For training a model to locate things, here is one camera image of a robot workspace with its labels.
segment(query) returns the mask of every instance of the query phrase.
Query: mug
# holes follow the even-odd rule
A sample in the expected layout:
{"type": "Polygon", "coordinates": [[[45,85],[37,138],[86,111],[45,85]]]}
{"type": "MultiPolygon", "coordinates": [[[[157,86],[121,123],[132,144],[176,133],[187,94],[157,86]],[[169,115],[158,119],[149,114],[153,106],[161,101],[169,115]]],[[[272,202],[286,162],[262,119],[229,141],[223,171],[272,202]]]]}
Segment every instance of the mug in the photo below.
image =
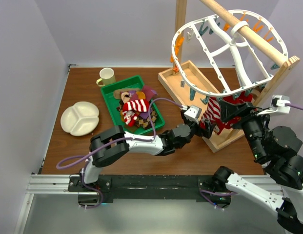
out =
{"type": "Polygon", "coordinates": [[[105,85],[108,85],[108,84],[113,84],[116,82],[116,78],[114,76],[114,71],[111,69],[111,68],[103,68],[101,69],[101,71],[99,72],[99,76],[100,76],[100,79],[98,79],[96,81],[96,84],[99,86],[99,87],[103,87],[105,85]]]}

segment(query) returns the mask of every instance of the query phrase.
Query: red and white striped fabric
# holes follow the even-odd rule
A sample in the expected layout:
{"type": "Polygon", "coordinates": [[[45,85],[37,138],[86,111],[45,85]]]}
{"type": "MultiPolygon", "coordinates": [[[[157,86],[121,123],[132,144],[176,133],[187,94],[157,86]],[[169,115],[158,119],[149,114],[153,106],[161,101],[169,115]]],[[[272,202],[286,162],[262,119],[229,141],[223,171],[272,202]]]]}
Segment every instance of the red and white striped fabric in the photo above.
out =
{"type": "MultiPolygon", "coordinates": [[[[252,95],[249,94],[247,96],[244,95],[245,92],[243,91],[238,98],[233,99],[232,96],[224,97],[223,100],[227,101],[232,104],[241,104],[244,102],[251,102],[252,101],[252,95]]],[[[231,129],[232,125],[235,124],[240,120],[239,117],[234,117],[232,120],[223,123],[221,120],[221,107],[219,103],[217,102],[215,97],[209,97],[209,101],[207,104],[206,111],[202,115],[201,121],[200,121],[200,127],[205,129],[205,123],[204,121],[208,120],[211,124],[216,123],[216,126],[214,127],[214,132],[216,132],[218,135],[222,132],[224,128],[231,129]]]]}
{"type": "Polygon", "coordinates": [[[203,117],[210,122],[221,119],[221,108],[215,97],[209,97],[207,108],[203,117]]]}
{"type": "Polygon", "coordinates": [[[128,101],[123,105],[122,113],[125,124],[133,126],[138,115],[134,112],[147,112],[149,109],[149,102],[145,99],[139,99],[134,101],[128,101]]]}
{"type": "Polygon", "coordinates": [[[139,99],[134,101],[128,101],[123,105],[122,111],[138,111],[147,112],[149,108],[149,102],[145,99],[139,99]]]}

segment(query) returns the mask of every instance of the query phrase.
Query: orange clothespin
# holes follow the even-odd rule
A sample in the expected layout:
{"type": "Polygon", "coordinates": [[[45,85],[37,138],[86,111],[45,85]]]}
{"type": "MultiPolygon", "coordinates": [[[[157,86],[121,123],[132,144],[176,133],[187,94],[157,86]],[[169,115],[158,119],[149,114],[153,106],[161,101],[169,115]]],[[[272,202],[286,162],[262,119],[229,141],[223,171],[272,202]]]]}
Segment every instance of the orange clothespin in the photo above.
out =
{"type": "Polygon", "coordinates": [[[260,27],[259,26],[259,23],[261,23],[261,19],[259,19],[258,22],[256,22],[256,24],[253,26],[252,30],[255,32],[255,33],[258,33],[259,31],[261,31],[263,28],[264,28],[264,25],[261,25],[260,27]]]}
{"type": "Polygon", "coordinates": [[[269,39],[266,39],[267,36],[268,36],[268,34],[271,33],[272,29],[273,29],[273,28],[270,28],[269,31],[265,34],[265,36],[264,36],[264,38],[263,38],[263,39],[264,39],[265,41],[267,41],[267,42],[270,42],[272,39],[274,39],[274,37],[271,37],[271,38],[269,38],[269,39]]]}
{"type": "Polygon", "coordinates": [[[173,68],[173,72],[175,72],[175,73],[179,72],[179,69],[177,68],[176,65],[175,65],[175,67],[173,68]]]}
{"type": "MultiPolygon", "coordinates": [[[[180,36],[178,36],[178,37],[176,38],[175,46],[174,46],[174,52],[175,52],[175,55],[176,55],[176,56],[177,56],[177,54],[179,53],[179,49],[180,49],[180,46],[182,45],[183,41],[184,41],[184,37],[181,37],[181,38],[180,38],[180,36]]],[[[173,61],[174,61],[174,60],[173,60],[173,56],[171,55],[170,62],[173,62],[173,61]]]]}
{"type": "Polygon", "coordinates": [[[245,17],[245,11],[243,12],[243,15],[241,16],[240,21],[243,21],[244,17],[245,17]]]}
{"type": "MultiPolygon", "coordinates": [[[[244,17],[245,17],[245,12],[244,12],[243,15],[241,16],[240,21],[243,21],[244,17]]],[[[230,29],[230,25],[229,25],[228,23],[226,23],[226,24],[224,25],[223,31],[227,32],[228,29],[230,29]]]]}

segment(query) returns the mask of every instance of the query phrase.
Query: wooden table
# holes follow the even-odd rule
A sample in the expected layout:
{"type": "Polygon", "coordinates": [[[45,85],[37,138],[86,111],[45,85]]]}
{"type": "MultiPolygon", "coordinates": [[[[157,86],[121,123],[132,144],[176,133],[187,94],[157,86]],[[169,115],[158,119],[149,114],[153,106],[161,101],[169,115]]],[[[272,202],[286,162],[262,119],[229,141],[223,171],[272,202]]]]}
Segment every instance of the wooden table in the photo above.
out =
{"type": "MultiPolygon", "coordinates": [[[[96,85],[101,68],[72,68],[63,93],[56,123],[50,140],[42,174],[72,174],[83,167],[83,163],[66,170],[57,170],[56,164],[63,158],[88,153],[90,138],[113,126],[107,106],[96,85]],[[89,101],[100,111],[100,121],[92,134],[75,137],[65,133],[60,118],[66,108],[78,101],[89,101]]],[[[158,91],[159,97],[170,98],[158,81],[158,73],[165,68],[115,68],[117,80],[140,75],[145,82],[158,91]]],[[[222,85],[213,69],[200,69],[219,90],[222,85]]],[[[223,69],[231,87],[237,86],[234,69],[223,69]]],[[[165,126],[157,132],[172,129],[182,123],[178,107],[165,101],[156,103],[165,119],[165,126]]],[[[261,165],[253,162],[251,150],[245,138],[241,138],[217,153],[212,153],[205,142],[195,136],[191,143],[168,156],[148,154],[126,154],[114,164],[104,168],[103,174],[123,175],[212,175],[220,166],[227,166],[241,175],[263,175],[261,165]]]]}

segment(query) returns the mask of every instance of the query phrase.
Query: black bar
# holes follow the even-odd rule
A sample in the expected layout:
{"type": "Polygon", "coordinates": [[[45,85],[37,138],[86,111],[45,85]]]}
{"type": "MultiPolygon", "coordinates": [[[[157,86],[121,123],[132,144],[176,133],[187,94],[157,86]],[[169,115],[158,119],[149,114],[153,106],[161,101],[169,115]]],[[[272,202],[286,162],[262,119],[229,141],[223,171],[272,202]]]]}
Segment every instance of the black bar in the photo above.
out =
{"type": "MultiPolygon", "coordinates": [[[[104,196],[104,202],[114,199],[187,199],[206,202],[199,190],[213,190],[211,175],[100,175],[96,184],[104,196]]],[[[80,177],[70,177],[69,192],[86,192],[80,177]]],[[[217,204],[228,204],[230,196],[219,197],[206,194],[217,204]]]]}

